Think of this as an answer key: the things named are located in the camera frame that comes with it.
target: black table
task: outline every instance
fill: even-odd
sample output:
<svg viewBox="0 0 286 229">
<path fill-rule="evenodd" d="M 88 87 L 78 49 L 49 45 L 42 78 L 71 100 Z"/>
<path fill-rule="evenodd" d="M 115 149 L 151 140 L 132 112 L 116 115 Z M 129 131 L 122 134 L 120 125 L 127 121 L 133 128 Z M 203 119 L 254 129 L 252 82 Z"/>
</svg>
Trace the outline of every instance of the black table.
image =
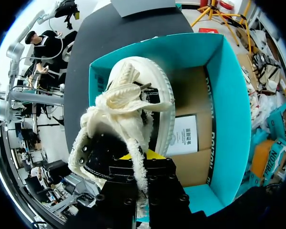
<svg viewBox="0 0 286 229">
<path fill-rule="evenodd" d="M 80 130 L 80 117 L 89 106 L 89 65 L 121 47 L 155 36 L 193 32 L 179 9 L 150 10 L 121 18 L 112 4 L 89 15 L 81 24 L 69 60 L 64 120 L 68 150 Z"/>
</svg>

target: white label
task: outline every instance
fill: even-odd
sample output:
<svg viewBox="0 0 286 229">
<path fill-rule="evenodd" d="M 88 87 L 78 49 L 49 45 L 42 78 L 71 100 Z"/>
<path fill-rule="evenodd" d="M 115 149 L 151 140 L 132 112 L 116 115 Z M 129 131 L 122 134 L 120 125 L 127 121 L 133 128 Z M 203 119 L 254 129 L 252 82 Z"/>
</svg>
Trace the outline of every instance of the white label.
<svg viewBox="0 0 286 229">
<path fill-rule="evenodd" d="M 175 119 L 174 133 L 166 156 L 189 154 L 198 151 L 196 116 Z"/>
<path fill-rule="evenodd" d="M 280 80 L 280 84 L 281 84 L 281 87 L 283 88 L 283 90 L 285 90 L 286 89 L 286 84 L 285 84 L 285 82 L 284 82 L 284 80 Z"/>
</svg>

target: cardboard box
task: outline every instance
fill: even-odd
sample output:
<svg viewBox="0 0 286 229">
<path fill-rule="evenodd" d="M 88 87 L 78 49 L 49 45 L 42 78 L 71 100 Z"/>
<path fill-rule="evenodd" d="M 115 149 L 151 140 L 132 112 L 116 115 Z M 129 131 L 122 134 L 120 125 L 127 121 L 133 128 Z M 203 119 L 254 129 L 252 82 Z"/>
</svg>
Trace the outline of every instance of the cardboard box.
<svg viewBox="0 0 286 229">
<path fill-rule="evenodd" d="M 205 184 L 211 159 L 212 113 L 204 68 L 179 70 L 169 79 L 176 116 L 195 114 L 197 120 L 198 152 L 170 156 L 177 167 L 176 175 L 183 187 Z"/>
<path fill-rule="evenodd" d="M 251 84 L 254 87 L 256 91 L 258 91 L 258 79 L 256 77 L 256 74 L 254 72 L 254 67 L 252 65 L 252 56 L 250 54 L 238 54 L 237 59 L 239 61 L 239 64 L 241 66 L 244 66 L 246 70 L 249 72 L 249 78 L 251 80 Z"/>
<path fill-rule="evenodd" d="M 260 179 L 263 177 L 268 161 L 269 152 L 274 143 L 275 141 L 265 140 L 255 147 L 250 170 Z"/>
<path fill-rule="evenodd" d="M 42 149 L 41 143 L 35 143 L 35 149 Z"/>
<path fill-rule="evenodd" d="M 281 89 L 283 90 L 283 93 L 286 97 L 286 78 L 282 74 L 280 74 L 279 85 L 280 85 Z"/>
<path fill-rule="evenodd" d="M 240 42 L 243 45 L 243 47 L 245 49 L 249 50 L 249 42 L 248 42 L 247 32 L 242 28 L 237 28 L 235 30 L 235 32 L 236 32 L 237 36 L 239 37 Z M 250 44 L 251 44 L 251 47 L 255 47 L 255 42 L 251 37 L 250 37 Z"/>
<path fill-rule="evenodd" d="M 197 115 L 198 152 L 174 157 L 190 210 L 207 216 L 231 204 L 248 161 L 251 115 L 237 58 L 221 34 L 161 36 L 115 50 L 90 65 L 89 105 L 121 59 L 146 57 L 169 76 L 176 115 Z"/>
<path fill-rule="evenodd" d="M 286 141 L 286 103 L 271 112 L 267 123 L 273 140 L 280 137 Z"/>
</svg>

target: person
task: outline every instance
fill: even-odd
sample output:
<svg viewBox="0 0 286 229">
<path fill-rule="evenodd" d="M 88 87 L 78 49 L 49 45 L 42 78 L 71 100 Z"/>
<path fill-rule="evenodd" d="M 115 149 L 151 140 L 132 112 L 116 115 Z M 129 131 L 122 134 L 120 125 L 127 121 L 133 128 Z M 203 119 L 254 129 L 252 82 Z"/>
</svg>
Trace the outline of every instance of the person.
<svg viewBox="0 0 286 229">
<path fill-rule="evenodd" d="M 68 44 L 75 40 L 77 35 L 77 31 L 73 31 L 66 35 L 62 40 L 62 49 L 66 48 Z M 57 32 L 47 30 L 41 35 L 37 35 L 35 31 L 30 31 L 26 38 L 26 44 L 33 44 L 34 45 L 34 57 L 41 58 L 41 57 L 54 57 L 56 56 L 61 50 L 61 40 L 58 36 L 62 36 L 62 32 Z M 47 74 L 49 69 L 54 72 L 59 73 L 60 69 L 67 68 L 67 62 L 62 59 L 62 52 L 55 58 L 52 59 L 53 64 L 49 64 L 49 67 L 42 67 L 41 60 L 36 59 L 36 69 L 41 74 Z"/>
</svg>

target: yellow tripod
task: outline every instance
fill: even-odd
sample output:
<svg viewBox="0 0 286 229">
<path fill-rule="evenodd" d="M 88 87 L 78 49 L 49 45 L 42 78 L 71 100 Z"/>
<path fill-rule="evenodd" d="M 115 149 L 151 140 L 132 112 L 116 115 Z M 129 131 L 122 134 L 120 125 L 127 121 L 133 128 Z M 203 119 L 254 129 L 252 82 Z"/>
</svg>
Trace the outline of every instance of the yellow tripod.
<svg viewBox="0 0 286 229">
<path fill-rule="evenodd" d="M 241 27 L 243 27 L 243 21 L 245 21 L 245 29 L 247 31 L 247 36 L 248 36 L 248 46 L 249 46 L 249 53 L 251 54 L 251 41 L 250 41 L 250 33 L 249 33 L 249 29 L 248 29 L 248 23 L 247 23 L 247 19 L 246 19 L 246 14 L 248 13 L 248 10 L 250 8 L 250 4 L 251 4 L 251 0 L 248 1 L 247 3 L 247 6 L 246 6 L 246 9 L 244 11 L 244 15 L 242 14 L 231 14 L 231 13 L 221 13 L 218 8 L 215 6 L 215 2 L 216 0 L 212 0 L 211 2 L 211 5 L 210 6 L 204 6 L 202 8 L 199 8 L 198 10 L 204 10 L 204 12 L 191 24 L 191 27 L 193 27 L 194 25 L 197 24 L 197 22 L 200 21 L 200 19 L 205 16 L 208 12 L 210 12 L 209 14 L 209 20 L 212 19 L 213 16 L 219 16 L 225 23 L 226 27 L 228 27 L 232 37 L 234 38 L 237 46 L 239 46 L 239 43 L 238 43 L 238 40 L 235 36 L 235 34 L 233 33 L 231 27 L 229 26 L 229 24 L 227 23 L 226 19 L 224 18 L 224 16 L 228 16 L 228 17 L 233 17 L 233 16 L 237 16 L 237 17 L 241 17 L 241 20 L 240 22 L 237 22 L 238 24 L 241 25 Z"/>
</svg>

